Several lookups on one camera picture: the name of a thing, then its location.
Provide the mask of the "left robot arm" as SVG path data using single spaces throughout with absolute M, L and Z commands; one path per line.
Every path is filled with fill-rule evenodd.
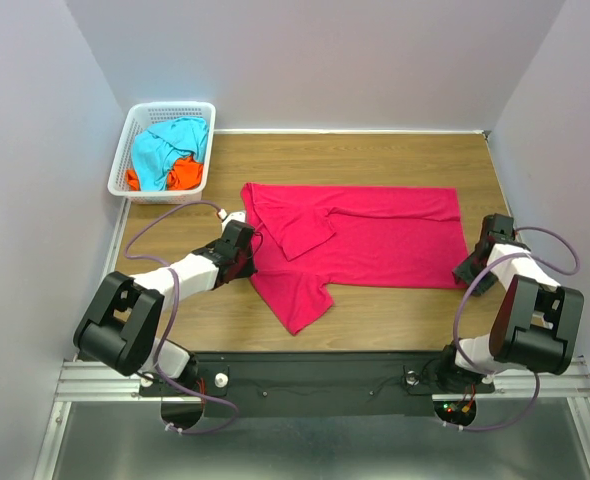
M 192 295 L 251 277 L 254 236 L 249 224 L 229 220 L 220 238 L 178 262 L 133 276 L 109 273 L 74 333 L 75 347 L 123 376 L 153 374 L 177 394 L 200 388 L 192 354 L 156 336 L 162 313 L 175 313 Z

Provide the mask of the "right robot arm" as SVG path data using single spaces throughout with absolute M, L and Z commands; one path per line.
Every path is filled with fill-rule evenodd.
M 515 227 L 509 216 L 485 216 L 473 252 L 453 270 L 455 281 L 467 289 L 455 313 L 453 340 L 435 366 L 437 384 L 447 392 L 491 382 L 507 370 L 561 375 L 571 363 L 584 295 L 561 285 L 545 270 L 572 276 L 580 269 L 579 257 L 560 235 L 535 227 L 535 232 L 555 238 L 571 253 L 571 269 L 556 267 L 519 241 L 518 234 L 524 230 Z M 461 337 L 460 323 L 468 300 L 495 285 L 503 287 L 504 298 L 490 332 Z

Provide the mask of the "pink t-shirt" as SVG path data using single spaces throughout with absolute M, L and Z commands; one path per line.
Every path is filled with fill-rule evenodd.
M 454 289 L 467 256 L 453 188 L 247 183 L 260 235 L 251 282 L 292 335 L 334 304 L 330 284 Z

